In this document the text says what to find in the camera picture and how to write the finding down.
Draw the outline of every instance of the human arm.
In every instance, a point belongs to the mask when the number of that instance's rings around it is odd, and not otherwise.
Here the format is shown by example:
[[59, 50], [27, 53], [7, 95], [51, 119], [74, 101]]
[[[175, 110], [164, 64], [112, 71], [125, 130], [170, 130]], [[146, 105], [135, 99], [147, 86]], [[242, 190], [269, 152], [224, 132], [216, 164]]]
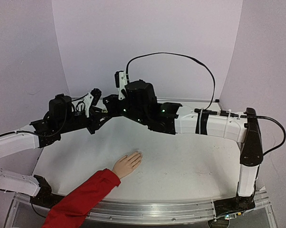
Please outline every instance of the human arm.
[[42, 228], [78, 228], [88, 212], [110, 191], [119, 186], [120, 179], [130, 174], [141, 163], [142, 155], [133, 153], [116, 162], [113, 171], [96, 172], [86, 182], [64, 197], [47, 215]]

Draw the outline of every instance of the work surface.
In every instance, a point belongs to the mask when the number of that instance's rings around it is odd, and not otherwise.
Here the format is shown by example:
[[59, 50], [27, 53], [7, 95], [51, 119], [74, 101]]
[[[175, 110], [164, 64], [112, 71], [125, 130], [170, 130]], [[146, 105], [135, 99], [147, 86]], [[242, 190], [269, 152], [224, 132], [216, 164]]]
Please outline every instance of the work surface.
[[[211, 109], [220, 110], [218, 104]], [[94, 135], [87, 129], [63, 134], [61, 141], [44, 148], [34, 174], [45, 177], [54, 193], [67, 195], [96, 171], [111, 169], [116, 160], [136, 150], [143, 153], [142, 164], [122, 179], [107, 200], [160, 202], [236, 195], [240, 169], [236, 142], [151, 132], [124, 117], [110, 120]]]

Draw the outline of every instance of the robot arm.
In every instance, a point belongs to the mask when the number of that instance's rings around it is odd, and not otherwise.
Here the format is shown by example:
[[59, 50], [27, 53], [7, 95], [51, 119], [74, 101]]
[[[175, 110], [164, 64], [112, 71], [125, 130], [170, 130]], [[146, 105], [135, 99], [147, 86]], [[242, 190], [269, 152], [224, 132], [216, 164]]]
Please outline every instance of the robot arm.
[[[57, 95], [49, 102], [49, 112], [44, 119], [34, 121], [24, 129], [0, 135], [0, 158], [26, 149], [43, 148], [61, 139], [62, 133], [87, 128], [94, 134], [108, 120], [124, 116], [149, 130], [176, 134], [197, 133], [234, 140], [242, 144], [240, 177], [235, 198], [214, 202], [217, 215], [227, 211], [252, 209], [257, 171], [263, 160], [262, 144], [256, 119], [241, 118], [256, 115], [254, 109], [245, 113], [214, 112], [191, 109], [178, 103], [158, 103], [152, 84], [142, 80], [129, 83], [125, 72], [115, 75], [118, 95], [103, 98], [105, 110], [95, 107], [101, 91], [94, 89], [79, 103], [79, 111], [69, 96]], [[0, 189], [32, 196], [35, 204], [45, 206], [45, 199], [53, 206], [54, 194], [46, 180], [40, 176], [25, 176], [0, 168]]]

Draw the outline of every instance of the black wire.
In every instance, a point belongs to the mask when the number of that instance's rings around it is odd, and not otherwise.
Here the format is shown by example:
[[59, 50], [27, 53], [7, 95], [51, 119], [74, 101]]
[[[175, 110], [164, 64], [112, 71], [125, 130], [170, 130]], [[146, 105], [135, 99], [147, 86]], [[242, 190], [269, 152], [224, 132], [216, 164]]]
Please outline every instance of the black wire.
[[253, 196], [252, 196], [252, 202], [254, 201], [255, 194], [256, 194], [256, 181], [255, 181], [255, 184], [254, 184], [254, 193], [253, 193]]
[[35, 208], [34, 208], [32, 202], [31, 202], [31, 207], [32, 207], [33, 211], [34, 211], [37, 215], [39, 215], [39, 216], [41, 216], [41, 217], [43, 217], [43, 218], [46, 218], [46, 216], [43, 216], [43, 215], [39, 214], [39, 213], [35, 210]]
[[157, 55], [157, 54], [168, 54], [168, 55], [186, 57], [186, 58], [189, 58], [189, 59], [195, 61], [196, 63], [198, 63], [199, 65], [201, 65], [201, 66], [203, 66], [203, 67], [205, 67], [205, 68], [207, 69], [207, 71], [210, 73], [210, 75], [211, 75], [211, 77], [212, 77], [212, 79], [213, 79], [213, 95], [212, 95], [212, 97], [211, 97], [209, 106], [207, 106], [207, 108], [205, 108], [205, 109], [208, 109], [208, 108], [211, 106], [211, 104], [212, 104], [212, 102], [213, 102], [213, 99], [214, 99], [214, 95], [215, 95], [215, 86], [216, 86], [215, 77], [214, 77], [214, 75], [212, 74], [212, 72], [208, 69], [208, 67], [207, 67], [204, 63], [200, 62], [199, 60], [197, 60], [197, 59], [195, 59], [195, 58], [193, 58], [193, 57], [186, 56], [186, 55], [182, 55], [182, 54], [171, 53], [171, 52], [155, 52], [155, 53], [150, 53], [150, 54], [146, 54], [146, 55], [142, 55], [142, 56], [137, 56], [137, 57], [132, 58], [131, 60], [129, 60], [129, 62], [128, 62], [127, 65], [126, 65], [126, 77], [127, 77], [127, 80], [129, 80], [129, 77], [128, 77], [128, 67], [129, 67], [129, 64], [130, 64], [132, 61], [134, 61], [134, 60], [137, 59], [137, 58], [142, 58], [142, 57], [146, 57], [146, 56], [153, 56], [153, 55]]
[[270, 121], [276, 123], [281, 128], [281, 130], [282, 130], [282, 132], [284, 134], [284, 138], [283, 138], [282, 142], [279, 145], [274, 146], [273, 148], [271, 148], [268, 151], [264, 152], [264, 154], [263, 154], [264, 156], [267, 155], [268, 153], [270, 153], [271, 151], [278, 149], [279, 147], [281, 147], [285, 143], [285, 141], [286, 141], [286, 130], [283, 127], [283, 125], [280, 122], [278, 122], [277, 120], [275, 120], [275, 119], [273, 119], [271, 117], [262, 116], [262, 115], [252, 115], [252, 116], [251, 115], [241, 115], [240, 118], [270, 120]]
[[73, 112], [75, 112], [76, 111], [75, 105], [71, 103], [71, 106], [72, 106]]
[[7, 133], [4, 133], [4, 134], [0, 134], [0, 137], [3, 137], [5, 135], [9, 135], [9, 134], [18, 134], [18, 133], [28, 133], [28, 134], [33, 134], [33, 135], [36, 135], [36, 136], [39, 136], [39, 137], [52, 137], [56, 134], [58, 134], [64, 127], [65, 123], [66, 123], [66, 120], [67, 120], [67, 103], [66, 101], [62, 98], [62, 100], [65, 102], [65, 118], [64, 118], [64, 122], [61, 126], [61, 128], [56, 131], [55, 133], [51, 134], [51, 135], [41, 135], [41, 134], [37, 134], [35, 132], [30, 132], [30, 131], [14, 131], [14, 132], [7, 132]]
[[83, 108], [81, 107], [81, 112], [84, 111], [85, 108], [86, 108], [86, 105], [85, 105], [84, 101], [80, 101], [80, 102], [77, 103], [77, 105], [76, 105], [76, 111], [77, 111], [77, 112], [80, 112], [80, 110], [79, 110], [79, 105], [80, 105], [80, 104], [83, 104], [83, 105], [84, 105]]
[[4, 134], [0, 134], [0, 137], [6, 136], [6, 135], [9, 135], [9, 134], [15, 134], [15, 132], [6, 132]]

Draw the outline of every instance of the red jacket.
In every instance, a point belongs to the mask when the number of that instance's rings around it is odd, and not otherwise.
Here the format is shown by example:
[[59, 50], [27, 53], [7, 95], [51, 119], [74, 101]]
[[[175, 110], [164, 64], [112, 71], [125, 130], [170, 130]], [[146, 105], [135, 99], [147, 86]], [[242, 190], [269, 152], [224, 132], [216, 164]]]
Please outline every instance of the red jacket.
[[91, 208], [120, 183], [108, 169], [96, 172], [50, 210], [42, 228], [80, 227]]

